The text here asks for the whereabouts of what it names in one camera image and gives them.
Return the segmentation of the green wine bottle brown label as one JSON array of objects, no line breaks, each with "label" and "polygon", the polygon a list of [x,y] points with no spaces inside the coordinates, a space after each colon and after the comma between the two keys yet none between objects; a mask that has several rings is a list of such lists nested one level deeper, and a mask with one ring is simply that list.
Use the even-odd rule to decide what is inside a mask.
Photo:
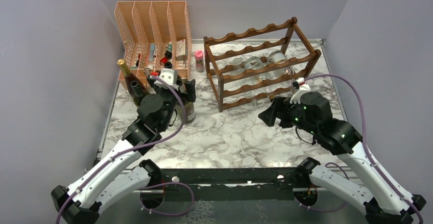
[{"label": "green wine bottle brown label", "polygon": [[167,62],[164,64],[164,68],[167,68],[167,69],[173,69],[173,64],[172,64],[172,62],[167,61]]}]

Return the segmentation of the dark bottle white label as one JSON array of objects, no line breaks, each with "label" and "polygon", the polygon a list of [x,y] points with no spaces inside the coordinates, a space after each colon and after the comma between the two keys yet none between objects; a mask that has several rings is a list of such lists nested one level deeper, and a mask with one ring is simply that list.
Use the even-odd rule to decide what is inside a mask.
[{"label": "dark bottle white label", "polygon": [[146,89],[142,89],[142,87],[137,81],[131,82],[131,88],[133,91],[134,104],[137,107],[139,107],[141,105],[142,100],[150,93]]}]

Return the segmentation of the red wine bottle gold cap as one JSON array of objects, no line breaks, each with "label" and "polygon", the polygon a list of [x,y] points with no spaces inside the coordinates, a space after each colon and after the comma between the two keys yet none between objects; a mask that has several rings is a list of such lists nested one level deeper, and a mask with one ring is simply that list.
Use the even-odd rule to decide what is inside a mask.
[{"label": "red wine bottle gold cap", "polygon": [[138,79],[137,76],[130,70],[128,64],[125,62],[124,59],[119,59],[117,61],[117,65],[119,66],[119,68],[120,68],[120,70],[124,76],[126,88],[127,88],[128,92],[131,96],[134,94],[132,86],[131,86],[132,81],[136,81],[139,84],[139,87],[142,89],[142,91],[144,93],[148,93],[143,82],[140,79]]}]

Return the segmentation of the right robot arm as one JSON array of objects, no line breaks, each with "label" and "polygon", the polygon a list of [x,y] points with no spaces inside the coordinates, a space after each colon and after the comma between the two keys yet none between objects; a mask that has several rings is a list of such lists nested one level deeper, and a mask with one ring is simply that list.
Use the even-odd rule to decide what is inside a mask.
[{"label": "right robot arm", "polygon": [[318,92],[301,96],[300,103],[277,96],[258,117],[268,126],[280,119],[282,128],[299,128],[332,155],[342,160],[362,181],[360,186],[333,173],[317,160],[308,157],[297,166],[295,181],[306,187],[314,184],[334,193],[359,210],[368,223],[412,223],[412,215],[420,211],[426,200],[411,194],[396,183],[385,170],[364,151],[361,134],[348,122],[333,117],[328,99]]}]

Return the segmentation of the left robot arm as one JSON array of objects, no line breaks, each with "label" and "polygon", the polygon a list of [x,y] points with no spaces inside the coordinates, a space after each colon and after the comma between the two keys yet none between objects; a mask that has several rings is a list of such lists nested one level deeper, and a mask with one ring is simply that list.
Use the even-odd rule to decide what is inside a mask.
[{"label": "left robot arm", "polygon": [[184,127],[186,116],[172,134],[162,137],[172,120],[176,105],[185,107],[177,81],[166,76],[151,76],[155,93],[144,97],[137,108],[138,117],[127,127],[110,153],[84,176],[68,186],[58,185],[51,196],[58,212],[55,222],[96,223],[100,215],[131,192],[144,187],[162,186],[161,169],[152,160],[143,160],[128,174],[121,173],[144,156],[153,146],[175,137]]}]

